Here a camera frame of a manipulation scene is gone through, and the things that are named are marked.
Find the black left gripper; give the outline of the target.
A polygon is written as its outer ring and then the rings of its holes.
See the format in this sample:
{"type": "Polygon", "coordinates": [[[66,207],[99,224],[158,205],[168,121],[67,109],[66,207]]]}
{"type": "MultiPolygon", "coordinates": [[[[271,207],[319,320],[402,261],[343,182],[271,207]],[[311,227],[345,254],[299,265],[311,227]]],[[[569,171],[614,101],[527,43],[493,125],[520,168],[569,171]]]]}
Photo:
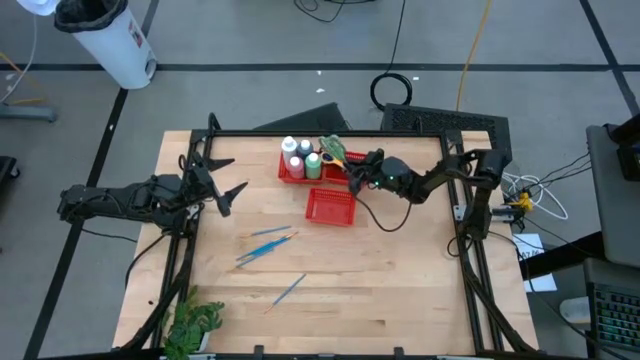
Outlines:
{"type": "Polygon", "coordinates": [[[234,161],[234,158],[203,158],[198,152],[192,153],[190,158],[181,155],[180,168],[184,171],[182,190],[186,201],[191,204],[212,198],[217,203],[220,214],[223,217],[229,216],[234,199],[247,187],[248,183],[243,182],[221,195],[210,173],[234,161]]]}

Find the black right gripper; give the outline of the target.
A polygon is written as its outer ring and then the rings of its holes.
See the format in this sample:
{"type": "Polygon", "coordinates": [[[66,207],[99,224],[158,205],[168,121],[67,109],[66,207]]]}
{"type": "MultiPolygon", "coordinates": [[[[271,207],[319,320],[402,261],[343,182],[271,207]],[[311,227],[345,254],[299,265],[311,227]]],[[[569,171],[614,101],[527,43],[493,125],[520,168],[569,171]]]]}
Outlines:
{"type": "Polygon", "coordinates": [[[370,151],[365,158],[348,165],[348,189],[357,195],[362,189],[382,189],[406,195],[415,173],[401,159],[389,156],[379,148],[370,151]]]}

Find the green-handled scissors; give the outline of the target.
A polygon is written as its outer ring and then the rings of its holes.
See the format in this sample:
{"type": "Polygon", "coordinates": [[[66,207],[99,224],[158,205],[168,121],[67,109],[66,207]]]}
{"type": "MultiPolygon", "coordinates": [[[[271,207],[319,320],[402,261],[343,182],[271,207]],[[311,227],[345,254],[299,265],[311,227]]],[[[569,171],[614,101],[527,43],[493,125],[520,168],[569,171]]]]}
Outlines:
{"type": "Polygon", "coordinates": [[[346,160],[346,147],[339,136],[331,134],[318,138],[320,149],[334,160],[344,162],[346,160]]]}

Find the white paint bottle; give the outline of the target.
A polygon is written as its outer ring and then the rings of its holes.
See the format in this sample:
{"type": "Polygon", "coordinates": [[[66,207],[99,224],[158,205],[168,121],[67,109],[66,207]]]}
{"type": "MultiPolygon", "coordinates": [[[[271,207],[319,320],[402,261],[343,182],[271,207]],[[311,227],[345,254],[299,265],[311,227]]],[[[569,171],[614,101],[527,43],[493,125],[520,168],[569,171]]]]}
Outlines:
{"type": "Polygon", "coordinates": [[[297,156],[298,142],[292,136],[286,136],[281,142],[281,153],[286,164],[297,156]]]}

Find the green paint bottle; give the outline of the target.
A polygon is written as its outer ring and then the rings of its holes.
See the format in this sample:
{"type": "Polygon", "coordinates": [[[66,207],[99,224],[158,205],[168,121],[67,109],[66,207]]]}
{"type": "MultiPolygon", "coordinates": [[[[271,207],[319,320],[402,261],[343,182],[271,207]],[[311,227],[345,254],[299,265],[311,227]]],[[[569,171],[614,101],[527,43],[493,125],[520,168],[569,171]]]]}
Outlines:
{"type": "Polygon", "coordinates": [[[305,158],[305,176],[307,179],[318,180],[322,175],[322,160],[321,157],[311,152],[305,158]]]}

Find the black perforated computer case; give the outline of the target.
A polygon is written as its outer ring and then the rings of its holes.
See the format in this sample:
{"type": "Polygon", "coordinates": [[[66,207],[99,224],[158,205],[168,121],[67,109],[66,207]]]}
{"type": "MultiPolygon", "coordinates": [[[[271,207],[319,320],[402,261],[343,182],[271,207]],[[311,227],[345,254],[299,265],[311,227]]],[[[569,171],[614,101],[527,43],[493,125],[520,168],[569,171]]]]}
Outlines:
{"type": "Polygon", "coordinates": [[[492,149],[505,153],[506,164],[512,159],[508,119],[475,113],[456,112],[401,104],[386,106],[381,121],[382,131],[411,130],[417,132],[484,131],[492,149]]]}

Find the black flat panel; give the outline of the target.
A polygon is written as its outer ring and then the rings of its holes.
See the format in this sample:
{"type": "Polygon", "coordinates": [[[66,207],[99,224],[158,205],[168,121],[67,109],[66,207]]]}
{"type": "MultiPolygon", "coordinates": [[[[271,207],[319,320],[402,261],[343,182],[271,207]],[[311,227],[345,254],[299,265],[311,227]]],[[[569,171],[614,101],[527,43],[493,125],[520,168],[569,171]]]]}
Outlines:
{"type": "Polygon", "coordinates": [[[342,131],[348,129],[349,125],[335,102],[256,127],[256,130],[265,131],[342,131]]]}

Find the yellow plug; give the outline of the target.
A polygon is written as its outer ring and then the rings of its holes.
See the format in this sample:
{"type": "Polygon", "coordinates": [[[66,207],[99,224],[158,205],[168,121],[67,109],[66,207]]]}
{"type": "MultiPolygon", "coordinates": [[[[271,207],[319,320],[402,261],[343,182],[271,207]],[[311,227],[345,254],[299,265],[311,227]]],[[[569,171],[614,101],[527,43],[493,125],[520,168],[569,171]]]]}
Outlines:
{"type": "Polygon", "coordinates": [[[518,198],[509,202],[509,205],[521,209],[524,212],[531,212],[534,208],[534,203],[531,200],[530,193],[528,191],[522,191],[518,194],[518,198]]]}

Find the white trash can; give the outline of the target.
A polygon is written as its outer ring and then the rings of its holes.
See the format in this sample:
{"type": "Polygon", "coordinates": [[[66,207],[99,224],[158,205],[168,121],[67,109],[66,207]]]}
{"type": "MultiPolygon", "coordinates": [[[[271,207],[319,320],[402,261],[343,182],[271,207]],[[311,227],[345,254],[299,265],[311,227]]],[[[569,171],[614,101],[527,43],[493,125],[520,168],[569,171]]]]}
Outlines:
{"type": "Polygon", "coordinates": [[[157,58],[128,0],[60,0],[54,26],[73,36],[121,88],[151,83],[157,58]]]}

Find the black beam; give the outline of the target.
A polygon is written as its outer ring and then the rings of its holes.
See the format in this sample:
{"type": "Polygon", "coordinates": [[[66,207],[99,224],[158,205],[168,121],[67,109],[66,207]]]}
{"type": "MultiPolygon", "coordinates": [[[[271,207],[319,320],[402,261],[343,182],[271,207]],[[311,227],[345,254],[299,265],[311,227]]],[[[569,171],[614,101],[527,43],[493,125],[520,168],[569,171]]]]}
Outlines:
{"type": "Polygon", "coordinates": [[[601,231],[520,260],[519,266],[522,278],[529,280],[580,265],[588,258],[606,259],[601,231]]]}

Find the black caster base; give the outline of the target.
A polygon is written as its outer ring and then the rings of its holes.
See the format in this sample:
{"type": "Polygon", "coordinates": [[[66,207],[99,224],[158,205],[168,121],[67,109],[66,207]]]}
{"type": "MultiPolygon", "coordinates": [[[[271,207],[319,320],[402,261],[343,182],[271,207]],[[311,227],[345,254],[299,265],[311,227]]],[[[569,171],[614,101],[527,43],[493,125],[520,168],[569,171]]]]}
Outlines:
{"type": "Polygon", "coordinates": [[[17,166],[17,160],[9,156],[0,156],[0,182],[7,179],[16,179],[21,175],[17,166]]]}

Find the grey desk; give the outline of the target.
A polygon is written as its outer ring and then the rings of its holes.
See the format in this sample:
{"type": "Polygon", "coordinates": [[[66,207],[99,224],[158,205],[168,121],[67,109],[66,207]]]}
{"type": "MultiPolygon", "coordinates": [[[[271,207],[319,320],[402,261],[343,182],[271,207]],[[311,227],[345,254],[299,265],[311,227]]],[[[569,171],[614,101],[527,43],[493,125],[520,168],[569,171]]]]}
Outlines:
{"type": "Polygon", "coordinates": [[[605,127],[586,129],[606,258],[640,268],[640,182],[627,181],[605,127]]]}

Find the white round object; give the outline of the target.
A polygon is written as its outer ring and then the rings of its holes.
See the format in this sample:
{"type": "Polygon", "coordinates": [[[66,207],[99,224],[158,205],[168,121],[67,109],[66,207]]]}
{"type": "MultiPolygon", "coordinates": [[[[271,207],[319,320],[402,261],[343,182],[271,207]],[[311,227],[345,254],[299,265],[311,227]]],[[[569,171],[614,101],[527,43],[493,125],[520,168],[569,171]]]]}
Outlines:
{"type": "Polygon", "coordinates": [[[591,309],[587,296],[563,300],[559,305],[560,314],[573,325],[591,324],[591,309]]]}

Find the black mechanical device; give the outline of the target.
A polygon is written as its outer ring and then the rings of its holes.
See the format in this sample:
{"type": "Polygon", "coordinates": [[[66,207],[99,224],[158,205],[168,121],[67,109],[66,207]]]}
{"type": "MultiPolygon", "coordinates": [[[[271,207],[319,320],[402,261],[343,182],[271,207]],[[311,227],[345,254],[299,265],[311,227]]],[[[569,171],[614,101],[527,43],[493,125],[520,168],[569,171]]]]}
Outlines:
{"type": "Polygon", "coordinates": [[[616,151],[623,177],[640,182],[640,113],[621,125],[606,124],[605,129],[616,151]]]}

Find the computer keyboard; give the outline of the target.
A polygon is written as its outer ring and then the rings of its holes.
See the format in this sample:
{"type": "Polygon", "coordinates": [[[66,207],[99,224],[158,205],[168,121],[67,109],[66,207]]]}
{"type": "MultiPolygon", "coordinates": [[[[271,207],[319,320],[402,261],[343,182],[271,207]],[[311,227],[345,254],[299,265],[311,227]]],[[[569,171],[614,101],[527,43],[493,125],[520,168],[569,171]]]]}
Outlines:
{"type": "Polygon", "coordinates": [[[640,290],[591,284],[592,334],[603,345],[640,353],[640,290]]]}

